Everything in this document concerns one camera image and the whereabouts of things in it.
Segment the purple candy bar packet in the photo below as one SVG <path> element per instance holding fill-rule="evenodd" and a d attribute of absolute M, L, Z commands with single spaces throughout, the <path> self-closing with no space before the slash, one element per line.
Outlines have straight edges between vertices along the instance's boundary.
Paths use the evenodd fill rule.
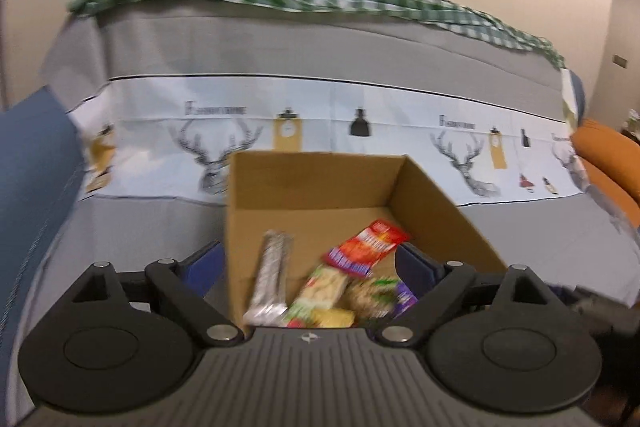
<path fill-rule="evenodd" d="M 396 303 L 394 308 L 394 317 L 400 317 L 410 308 L 412 308 L 418 299 L 410 291 L 410 288 L 402 281 L 399 280 L 396 285 Z"/>

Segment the round peanut brittle snack packet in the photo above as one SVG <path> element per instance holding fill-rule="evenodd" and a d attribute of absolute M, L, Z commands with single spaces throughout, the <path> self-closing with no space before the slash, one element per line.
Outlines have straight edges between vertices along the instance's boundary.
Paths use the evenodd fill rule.
<path fill-rule="evenodd" d="M 399 281 L 393 277 L 369 277 L 352 281 L 346 288 L 349 309 L 359 320 L 384 319 L 394 312 Z"/>

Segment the red spicy strip snack packet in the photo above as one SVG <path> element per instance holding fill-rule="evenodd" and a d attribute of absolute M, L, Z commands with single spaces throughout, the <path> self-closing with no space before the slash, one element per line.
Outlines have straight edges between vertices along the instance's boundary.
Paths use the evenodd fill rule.
<path fill-rule="evenodd" d="M 330 249 L 323 262 L 350 277 L 365 279 L 375 265 L 391 254 L 410 235 L 385 220 L 375 220 L 355 236 Z"/>

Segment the silver foil snack bar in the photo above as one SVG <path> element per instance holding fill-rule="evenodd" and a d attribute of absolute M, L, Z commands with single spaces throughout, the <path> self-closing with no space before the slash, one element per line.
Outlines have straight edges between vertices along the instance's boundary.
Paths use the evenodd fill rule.
<path fill-rule="evenodd" d="M 258 269 L 250 304 L 243 315 L 252 327 L 279 327 L 286 304 L 286 276 L 293 237 L 280 231 L 267 231 L 262 238 Z"/>

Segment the green label rice crispy bar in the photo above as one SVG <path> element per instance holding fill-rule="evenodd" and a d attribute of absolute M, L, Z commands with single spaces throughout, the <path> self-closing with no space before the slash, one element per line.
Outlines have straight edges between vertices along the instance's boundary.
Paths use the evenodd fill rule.
<path fill-rule="evenodd" d="M 318 327 L 314 311 L 333 309 L 342 298 L 349 277 L 329 265 L 318 265 L 311 272 L 292 305 L 285 312 L 281 325 L 284 327 Z"/>

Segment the clear yellow snack packet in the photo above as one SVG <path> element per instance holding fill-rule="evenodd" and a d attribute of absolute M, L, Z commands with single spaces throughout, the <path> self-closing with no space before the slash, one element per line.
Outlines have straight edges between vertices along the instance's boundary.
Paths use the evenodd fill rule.
<path fill-rule="evenodd" d="M 311 325 L 317 329 L 349 329 L 355 320 L 355 313 L 350 310 L 314 308 L 310 312 Z"/>

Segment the brown cardboard box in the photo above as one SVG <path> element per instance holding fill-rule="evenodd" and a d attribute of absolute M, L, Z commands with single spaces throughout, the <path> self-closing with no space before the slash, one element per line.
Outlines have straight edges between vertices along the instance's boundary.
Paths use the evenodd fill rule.
<path fill-rule="evenodd" d="M 292 236 L 286 295 L 294 298 L 328 251 L 378 219 L 408 233 L 436 261 L 506 271 L 485 237 L 407 156 L 236 153 L 224 226 L 231 320 L 243 323 L 266 232 Z"/>

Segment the orange cushion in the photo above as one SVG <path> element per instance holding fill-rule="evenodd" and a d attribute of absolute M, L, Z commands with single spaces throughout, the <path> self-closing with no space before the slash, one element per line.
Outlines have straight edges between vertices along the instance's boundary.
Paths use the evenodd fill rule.
<path fill-rule="evenodd" d="M 599 121 L 586 118 L 570 138 L 589 181 L 639 228 L 639 144 Z"/>

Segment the grey deer print sofa cover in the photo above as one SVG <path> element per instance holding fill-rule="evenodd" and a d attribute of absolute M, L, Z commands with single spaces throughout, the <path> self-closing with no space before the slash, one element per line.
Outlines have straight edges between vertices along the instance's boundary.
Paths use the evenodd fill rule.
<path fill-rule="evenodd" d="M 71 20 L 42 75 L 85 172 L 25 301 L 7 426 L 32 408 L 18 347 L 87 265 L 138 271 L 222 239 L 237 150 L 408 156 L 504 262 L 638 297 L 636 229 L 570 143 L 582 87 L 539 54 L 384 16 L 163 0 Z"/>

